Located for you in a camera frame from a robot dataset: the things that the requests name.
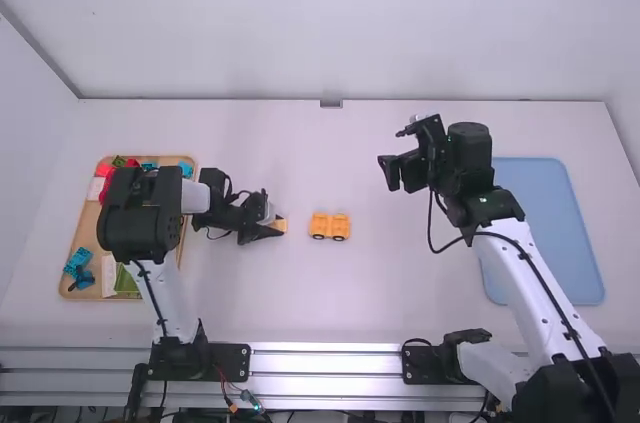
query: red block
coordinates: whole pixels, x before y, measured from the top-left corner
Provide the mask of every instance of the red block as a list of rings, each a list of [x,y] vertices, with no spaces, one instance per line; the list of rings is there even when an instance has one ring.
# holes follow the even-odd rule
[[[104,186],[102,187],[102,191],[100,195],[98,195],[98,201],[100,205],[104,205],[104,199],[107,197],[107,192],[109,191],[109,186],[111,186],[111,180],[113,179],[113,173],[115,172],[115,168],[111,167],[104,179]]]
[[[107,176],[111,170],[113,170],[113,166],[107,163],[100,163],[96,168],[95,176]]]

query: orange toy car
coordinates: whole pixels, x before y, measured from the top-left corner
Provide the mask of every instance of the orange toy car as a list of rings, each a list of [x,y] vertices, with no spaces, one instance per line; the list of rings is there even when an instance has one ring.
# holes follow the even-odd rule
[[[347,215],[327,215],[326,213],[314,213],[311,218],[309,234],[316,240],[333,238],[335,241],[344,241],[351,234],[351,221]]]

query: blue mat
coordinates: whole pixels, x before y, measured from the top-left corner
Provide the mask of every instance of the blue mat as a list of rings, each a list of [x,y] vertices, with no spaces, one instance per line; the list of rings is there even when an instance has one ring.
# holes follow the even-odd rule
[[[565,166],[554,158],[494,158],[496,185],[522,206],[551,272],[574,305],[600,305],[604,285]],[[482,263],[484,289],[506,305],[505,292]]]

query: white wall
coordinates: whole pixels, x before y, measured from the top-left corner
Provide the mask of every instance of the white wall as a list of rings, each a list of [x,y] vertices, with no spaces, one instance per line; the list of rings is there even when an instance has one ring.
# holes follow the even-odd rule
[[[0,300],[77,104],[77,98],[0,14]]]
[[[605,100],[640,174],[640,0],[4,1],[85,97]]]

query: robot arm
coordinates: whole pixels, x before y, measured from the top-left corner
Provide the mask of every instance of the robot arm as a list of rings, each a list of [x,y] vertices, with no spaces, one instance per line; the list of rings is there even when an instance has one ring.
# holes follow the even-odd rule
[[[98,242],[125,265],[143,300],[153,308],[154,345],[163,338],[181,345],[206,340],[176,264],[183,215],[193,215],[196,231],[204,227],[237,231],[241,245],[284,234],[268,226],[282,218],[275,214],[265,190],[247,193],[241,205],[233,205],[238,195],[232,193],[229,177],[217,168],[203,168],[198,182],[182,178],[177,166],[115,171],[98,219]]]
[[[398,190],[401,181],[408,193],[429,187],[429,226],[435,195],[460,229],[454,242],[465,241],[499,277],[529,352],[525,364],[489,341],[486,330],[452,333],[434,350],[447,376],[480,383],[517,422],[635,421],[640,366],[630,354],[611,354],[580,318],[538,252],[515,197],[494,185],[488,128],[455,123],[445,133],[440,115],[433,115],[414,117],[396,134],[406,135],[416,136],[417,149],[378,157],[389,189]],[[432,251],[444,251],[428,238]]]

